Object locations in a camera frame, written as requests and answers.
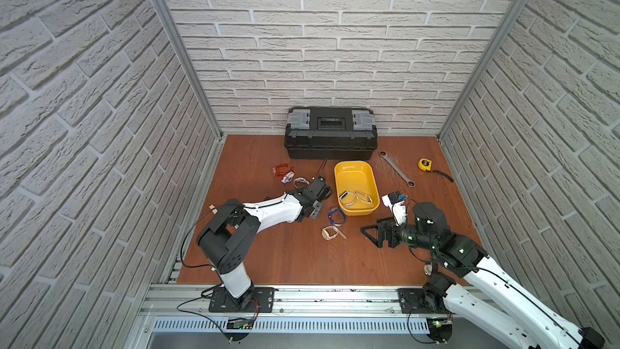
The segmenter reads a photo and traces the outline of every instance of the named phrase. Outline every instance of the white brick wall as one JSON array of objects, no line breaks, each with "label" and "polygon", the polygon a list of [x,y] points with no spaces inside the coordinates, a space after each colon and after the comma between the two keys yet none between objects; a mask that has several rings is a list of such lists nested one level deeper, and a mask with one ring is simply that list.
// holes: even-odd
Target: white brick wall
[{"label": "white brick wall", "polygon": [[224,132],[282,133],[292,106],[344,105],[392,107],[381,132],[417,135],[437,132],[510,3],[167,1]]},{"label": "white brick wall", "polygon": [[120,347],[212,130],[149,0],[0,8],[0,348]]},{"label": "white brick wall", "polygon": [[445,140],[502,267],[615,345],[618,25],[618,0],[530,0]]}]

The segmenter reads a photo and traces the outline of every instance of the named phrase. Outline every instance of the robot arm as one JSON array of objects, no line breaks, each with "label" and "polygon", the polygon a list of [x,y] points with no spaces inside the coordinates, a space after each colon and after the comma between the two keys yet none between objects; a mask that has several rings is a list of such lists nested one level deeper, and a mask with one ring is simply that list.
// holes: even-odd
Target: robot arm
[{"label": "robot arm", "polygon": [[[323,206],[321,201],[329,198],[331,192],[325,179],[318,176],[309,186],[267,201],[242,204],[230,199],[213,215],[198,234],[197,243],[238,308],[245,309],[252,298],[252,281],[243,260],[256,234],[281,222],[315,219]],[[235,228],[234,233],[228,226]]]},{"label": "robot arm", "polygon": [[[397,196],[404,202],[406,197]],[[390,202],[397,208],[399,203]],[[464,278],[497,303],[504,314],[469,294],[449,276],[436,273],[426,283],[425,296],[436,296],[447,310],[459,314],[510,348],[600,349],[604,338],[592,328],[579,328],[534,297],[511,278],[492,257],[469,237],[450,231],[445,214],[424,202],[413,208],[413,219],[392,210],[393,219],[379,220],[361,232],[381,248],[387,240],[391,248],[406,244],[430,251],[431,259]],[[377,236],[366,230],[376,229]]]}]

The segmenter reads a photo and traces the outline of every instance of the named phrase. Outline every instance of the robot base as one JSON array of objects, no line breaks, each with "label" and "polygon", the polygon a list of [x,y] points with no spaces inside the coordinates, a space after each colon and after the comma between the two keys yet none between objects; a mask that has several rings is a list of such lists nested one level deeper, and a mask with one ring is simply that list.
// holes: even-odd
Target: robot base
[{"label": "robot base", "polygon": [[443,302],[434,297],[429,297],[421,288],[399,288],[398,296],[400,298],[400,311],[402,314],[423,314],[426,312],[435,312],[440,314],[449,313]]},{"label": "robot base", "polygon": [[[254,287],[252,289],[251,299],[256,298],[259,303],[259,313],[271,312],[274,307],[273,287]],[[212,300],[209,303],[209,312],[249,312],[256,310],[254,302],[250,302],[243,309],[239,307],[238,301],[235,301],[226,288],[220,287],[213,291]]]}]

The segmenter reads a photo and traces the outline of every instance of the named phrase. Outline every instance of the metal frame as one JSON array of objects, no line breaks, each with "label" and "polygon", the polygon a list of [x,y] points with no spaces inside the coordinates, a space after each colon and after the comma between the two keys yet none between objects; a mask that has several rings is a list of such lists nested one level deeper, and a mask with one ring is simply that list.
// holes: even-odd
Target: metal frame
[{"label": "metal frame", "polygon": [[217,168],[218,162],[220,161],[220,156],[222,154],[222,150],[224,149],[225,143],[226,136],[222,137],[221,141],[213,140],[209,156],[207,156],[205,165],[203,166],[205,168],[205,171],[200,176],[198,184],[196,185],[196,190],[191,197],[190,205],[187,208],[185,217],[183,218],[181,228],[177,233],[177,237],[174,241],[174,244],[172,245],[170,254],[166,258],[166,264],[164,265],[162,272],[159,276],[159,283],[168,283],[171,278],[171,272],[175,268],[178,260],[177,251],[181,247],[183,237],[189,230],[188,227],[200,215],[200,210],[202,209],[202,206],[205,202],[206,194],[209,191],[211,182],[213,181],[213,174],[215,174],[215,169]]},{"label": "metal frame", "polygon": [[437,139],[439,142],[443,140],[444,136],[446,136],[449,129],[452,127],[452,124],[454,124],[454,120],[461,112],[461,109],[465,105],[465,102],[468,100],[469,94],[474,90],[474,87],[476,86],[476,84],[478,84],[478,81],[480,81],[482,74],[484,74],[487,66],[489,66],[489,63],[495,57],[495,54],[500,49],[510,30],[512,30],[516,19],[519,17],[519,15],[521,15],[523,8],[525,8],[525,4],[527,4],[529,1],[530,0],[513,0],[508,7],[508,10],[500,21],[500,24],[495,29],[491,40],[487,44],[487,47],[485,47],[482,55],[480,56],[480,59],[478,59],[478,62],[474,66],[474,70],[472,70],[469,78],[465,82],[465,85],[463,85],[463,90],[454,102],[452,110],[444,121],[443,126],[441,126],[441,129],[439,130],[439,133],[437,135]]},{"label": "metal frame", "polygon": [[172,12],[168,7],[168,3],[166,0],[151,0],[151,2],[155,12],[159,15],[161,25],[164,27],[166,34],[168,34],[170,44],[172,45],[174,52],[177,54],[181,67],[187,76],[187,80],[189,81],[191,88],[194,90],[194,94],[196,94],[200,108],[202,108],[202,111],[205,113],[206,120],[209,122],[209,127],[213,130],[217,140],[220,141],[222,138],[222,130],[220,129],[218,120],[215,118],[213,110],[209,105],[209,101],[206,98],[205,90],[203,89],[202,83],[198,78],[196,68],[193,66],[193,62],[187,52],[187,48],[183,43],[181,33],[179,32],[177,24],[172,17]]},{"label": "metal frame", "polygon": [[[138,316],[125,342],[126,349],[144,349],[149,342],[151,333],[156,330],[161,321],[180,321],[175,326],[168,325],[166,331],[209,331],[203,326],[196,326],[199,321],[208,323],[206,319],[179,312],[176,306],[189,299],[200,297],[200,291],[211,287],[212,284],[152,284],[145,294],[144,301]],[[358,333],[372,334],[400,334],[408,333],[406,327],[407,315],[400,311],[399,288],[421,288],[422,286],[326,286],[301,284],[261,284],[275,288],[274,312],[259,315],[263,322],[307,322],[307,321],[370,321],[380,323],[372,329],[357,331]],[[483,292],[472,286],[466,289],[479,299],[493,307],[497,305]],[[202,299],[192,302],[187,310],[195,311],[220,322],[228,316],[251,316],[251,314],[224,314],[209,313],[209,300]],[[410,322],[421,322],[423,319],[444,319],[447,314],[431,314],[422,312],[411,314]],[[269,333],[308,333],[304,328],[298,329],[262,329],[255,330]],[[423,334],[424,326],[415,330]],[[323,329],[321,332],[355,333],[351,329]]]}]

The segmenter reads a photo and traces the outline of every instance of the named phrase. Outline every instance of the black mounting bracket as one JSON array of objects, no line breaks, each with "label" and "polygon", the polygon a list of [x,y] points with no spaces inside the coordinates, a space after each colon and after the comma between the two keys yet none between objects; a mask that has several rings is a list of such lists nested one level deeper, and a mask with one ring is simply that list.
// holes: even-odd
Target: black mounting bracket
[{"label": "black mounting bracket", "polygon": [[[387,245],[390,248],[394,248],[400,244],[400,242],[398,241],[397,232],[393,226],[394,224],[394,218],[387,217],[377,220],[377,223],[374,225],[361,227],[360,231],[361,234],[368,237],[368,239],[372,241],[377,248],[383,247],[384,240],[387,240]],[[368,233],[368,229],[375,229],[377,232],[377,236],[375,237]]]},{"label": "black mounting bracket", "polygon": [[[271,312],[274,307],[273,287],[255,287],[252,290],[252,298],[256,298],[259,303],[259,313]],[[209,312],[248,312],[256,311],[254,302],[250,302],[243,310],[239,308],[237,303],[231,298],[228,290],[223,287],[216,288],[213,291],[211,302],[209,303]]]},{"label": "black mounting bracket", "polygon": [[429,310],[421,288],[399,288],[398,298],[400,300],[400,312],[402,314],[409,314],[412,311],[414,311],[414,313],[448,313],[448,310],[443,305],[443,302],[438,304],[435,310]]}]

